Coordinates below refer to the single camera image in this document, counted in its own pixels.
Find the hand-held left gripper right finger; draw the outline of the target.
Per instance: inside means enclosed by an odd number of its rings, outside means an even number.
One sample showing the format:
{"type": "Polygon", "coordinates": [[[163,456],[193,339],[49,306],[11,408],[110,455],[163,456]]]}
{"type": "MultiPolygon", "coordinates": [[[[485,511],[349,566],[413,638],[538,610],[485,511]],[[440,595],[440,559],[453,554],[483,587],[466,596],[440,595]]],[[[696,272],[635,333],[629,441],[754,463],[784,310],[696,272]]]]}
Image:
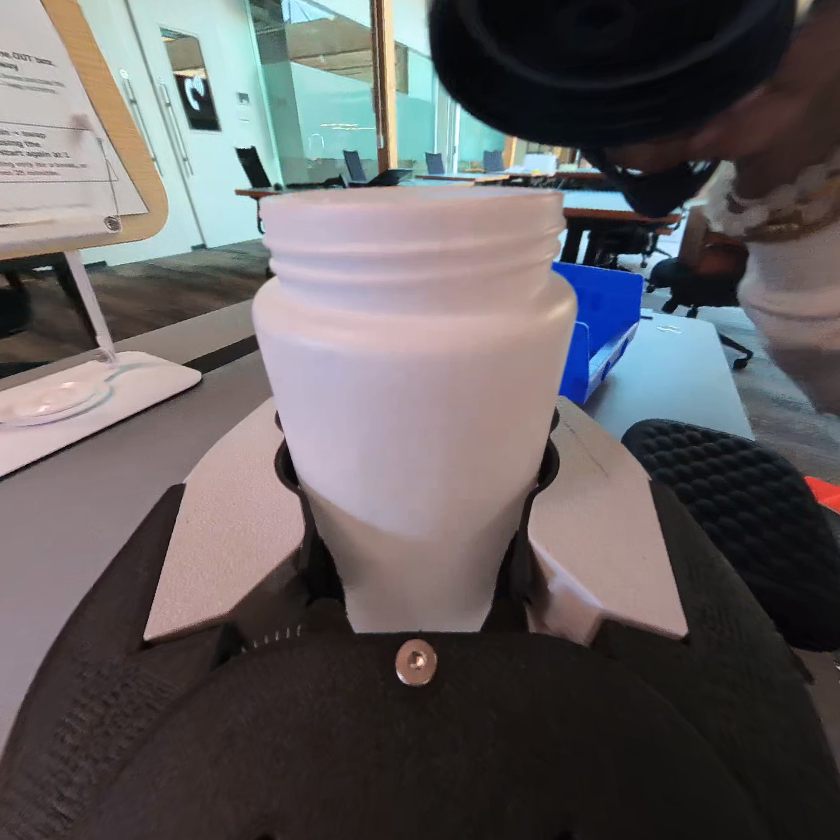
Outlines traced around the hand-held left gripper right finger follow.
{"type": "Polygon", "coordinates": [[[687,621],[647,472],[570,400],[557,408],[558,473],[528,518],[530,631],[588,645],[615,621],[682,639],[687,621]]]}

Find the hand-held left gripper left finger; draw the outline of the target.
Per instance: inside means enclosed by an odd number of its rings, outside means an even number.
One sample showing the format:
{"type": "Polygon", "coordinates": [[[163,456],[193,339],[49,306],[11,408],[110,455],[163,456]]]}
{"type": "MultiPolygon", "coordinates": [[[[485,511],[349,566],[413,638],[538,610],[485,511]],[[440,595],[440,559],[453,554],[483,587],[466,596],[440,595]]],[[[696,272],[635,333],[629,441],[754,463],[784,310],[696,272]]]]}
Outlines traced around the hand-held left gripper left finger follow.
{"type": "Polygon", "coordinates": [[[226,432],[186,476],[143,640],[161,643],[233,623],[257,633],[294,574],[305,537],[298,493],[282,483],[272,398],[226,432]]]}

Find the blue plastic bin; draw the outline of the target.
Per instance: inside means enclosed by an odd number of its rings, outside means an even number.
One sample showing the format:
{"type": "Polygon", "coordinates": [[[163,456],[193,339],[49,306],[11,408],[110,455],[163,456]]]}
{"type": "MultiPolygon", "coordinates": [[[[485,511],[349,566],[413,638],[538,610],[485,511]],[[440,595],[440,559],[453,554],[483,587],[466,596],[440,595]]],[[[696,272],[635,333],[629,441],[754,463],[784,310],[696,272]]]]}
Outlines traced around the blue plastic bin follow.
{"type": "Polygon", "coordinates": [[[636,334],[644,278],[558,259],[552,268],[571,285],[578,303],[559,394],[582,406],[605,382],[636,334]]]}

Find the black bottle lid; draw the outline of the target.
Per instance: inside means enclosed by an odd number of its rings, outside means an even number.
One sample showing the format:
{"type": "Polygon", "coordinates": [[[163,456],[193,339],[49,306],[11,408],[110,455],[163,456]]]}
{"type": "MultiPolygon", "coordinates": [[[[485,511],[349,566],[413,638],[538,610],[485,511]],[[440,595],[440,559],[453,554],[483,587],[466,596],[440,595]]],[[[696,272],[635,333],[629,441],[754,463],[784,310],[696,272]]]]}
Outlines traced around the black bottle lid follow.
{"type": "Polygon", "coordinates": [[[437,77],[521,140],[603,149],[698,128],[771,77],[792,1],[440,1],[437,77]]]}

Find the white plastic bottle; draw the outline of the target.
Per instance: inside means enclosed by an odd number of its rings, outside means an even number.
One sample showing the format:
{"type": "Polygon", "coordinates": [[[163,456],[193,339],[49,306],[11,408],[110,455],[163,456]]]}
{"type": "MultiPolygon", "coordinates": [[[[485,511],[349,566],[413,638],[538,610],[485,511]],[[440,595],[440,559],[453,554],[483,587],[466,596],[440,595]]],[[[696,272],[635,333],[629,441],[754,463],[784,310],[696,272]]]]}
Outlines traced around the white plastic bottle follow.
{"type": "Polygon", "coordinates": [[[363,188],[261,210],[255,334],[353,629],[480,630],[574,330],[562,195],[363,188]]]}

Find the person's right forearm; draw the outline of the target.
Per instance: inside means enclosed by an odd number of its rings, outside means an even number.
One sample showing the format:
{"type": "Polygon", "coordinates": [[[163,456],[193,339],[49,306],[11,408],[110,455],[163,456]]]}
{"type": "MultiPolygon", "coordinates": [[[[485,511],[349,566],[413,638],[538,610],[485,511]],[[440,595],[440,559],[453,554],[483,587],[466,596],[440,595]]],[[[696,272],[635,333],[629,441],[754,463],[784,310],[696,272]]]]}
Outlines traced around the person's right forearm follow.
{"type": "Polygon", "coordinates": [[[839,224],[780,243],[751,243],[742,310],[773,362],[821,414],[839,415],[839,224]]]}

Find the wooden office desk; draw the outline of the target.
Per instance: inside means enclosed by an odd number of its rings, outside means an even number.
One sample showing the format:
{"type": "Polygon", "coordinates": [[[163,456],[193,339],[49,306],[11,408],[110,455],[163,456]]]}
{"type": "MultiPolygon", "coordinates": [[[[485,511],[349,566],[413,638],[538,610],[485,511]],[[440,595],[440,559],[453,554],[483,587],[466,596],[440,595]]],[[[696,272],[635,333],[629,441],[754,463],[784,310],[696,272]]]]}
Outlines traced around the wooden office desk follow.
{"type": "Polygon", "coordinates": [[[261,235],[265,234],[264,220],[262,211],[260,209],[260,202],[264,199],[273,196],[282,196],[292,193],[307,193],[332,189],[348,189],[350,184],[347,183],[341,176],[337,178],[328,179],[324,182],[318,183],[292,183],[288,186],[268,186],[268,187],[250,187],[234,190],[237,196],[247,197],[253,200],[256,204],[256,222],[257,229],[261,235]]]}
{"type": "Polygon", "coordinates": [[[629,231],[657,232],[677,228],[683,213],[677,210],[664,217],[636,213],[619,192],[561,191],[565,218],[565,240],[560,252],[563,263],[599,266],[608,245],[626,238],[629,231]]]}

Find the black office chair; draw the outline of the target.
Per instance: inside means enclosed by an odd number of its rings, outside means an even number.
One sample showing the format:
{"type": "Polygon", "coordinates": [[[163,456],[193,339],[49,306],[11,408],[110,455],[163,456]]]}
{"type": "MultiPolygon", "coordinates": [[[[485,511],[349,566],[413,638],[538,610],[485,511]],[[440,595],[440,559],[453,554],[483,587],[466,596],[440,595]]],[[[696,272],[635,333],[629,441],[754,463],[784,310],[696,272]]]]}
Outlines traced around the black office chair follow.
{"type": "Polygon", "coordinates": [[[726,249],[712,251],[696,266],[677,257],[663,259],[652,268],[645,290],[668,292],[663,313],[684,307],[686,318],[696,319],[702,308],[740,308],[738,291],[746,267],[745,253],[726,249]]]}
{"type": "Polygon", "coordinates": [[[257,148],[253,145],[246,148],[237,147],[235,151],[251,189],[273,192],[275,185],[266,173],[257,148]]]}

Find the white document stand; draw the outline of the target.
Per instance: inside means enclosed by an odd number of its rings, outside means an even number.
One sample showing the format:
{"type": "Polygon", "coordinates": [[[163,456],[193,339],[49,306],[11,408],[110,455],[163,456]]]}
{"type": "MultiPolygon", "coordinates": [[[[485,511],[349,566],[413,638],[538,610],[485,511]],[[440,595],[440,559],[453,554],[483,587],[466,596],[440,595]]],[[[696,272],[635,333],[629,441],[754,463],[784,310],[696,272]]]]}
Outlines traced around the white document stand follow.
{"type": "Polygon", "coordinates": [[[76,251],[64,253],[101,360],[14,385],[1,395],[6,477],[196,386],[200,371],[144,352],[118,352],[76,251]]]}

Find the wooden instruction board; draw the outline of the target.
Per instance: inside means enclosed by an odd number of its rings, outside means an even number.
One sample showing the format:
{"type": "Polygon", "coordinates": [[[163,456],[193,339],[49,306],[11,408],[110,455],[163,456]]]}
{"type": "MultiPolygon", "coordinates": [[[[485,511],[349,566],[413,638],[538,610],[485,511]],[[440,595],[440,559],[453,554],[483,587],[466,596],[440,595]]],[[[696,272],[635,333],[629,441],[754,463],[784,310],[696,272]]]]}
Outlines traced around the wooden instruction board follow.
{"type": "Polygon", "coordinates": [[[146,143],[78,2],[41,3],[65,44],[113,149],[149,211],[144,215],[123,216],[122,229],[116,234],[35,240],[16,248],[2,247],[1,236],[2,259],[120,245],[150,238],[162,230],[169,207],[161,177],[146,143]]]}

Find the printed instruction sheet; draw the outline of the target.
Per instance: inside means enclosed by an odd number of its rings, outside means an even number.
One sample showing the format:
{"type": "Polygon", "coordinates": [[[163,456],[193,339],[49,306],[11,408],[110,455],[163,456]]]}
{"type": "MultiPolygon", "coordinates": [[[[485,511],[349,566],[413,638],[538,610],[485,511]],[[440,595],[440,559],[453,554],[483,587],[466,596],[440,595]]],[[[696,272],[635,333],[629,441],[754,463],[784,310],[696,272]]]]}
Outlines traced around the printed instruction sheet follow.
{"type": "Polygon", "coordinates": [[[2,247],[116,234],[148,211],[43,4],[2,1],[2,247]]]}

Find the wooden post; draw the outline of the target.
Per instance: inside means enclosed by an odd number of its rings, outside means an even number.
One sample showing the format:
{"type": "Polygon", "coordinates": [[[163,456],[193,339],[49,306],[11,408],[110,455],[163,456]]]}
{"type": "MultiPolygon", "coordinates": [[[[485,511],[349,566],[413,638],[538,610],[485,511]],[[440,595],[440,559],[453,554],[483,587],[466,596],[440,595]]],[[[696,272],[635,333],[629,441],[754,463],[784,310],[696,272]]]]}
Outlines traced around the wooden post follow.
{"type": "Polygon", "coordinates": [[[392,1],[370,1],[373,109],[379,172],[398,164],[396,41],[392,1]]]}

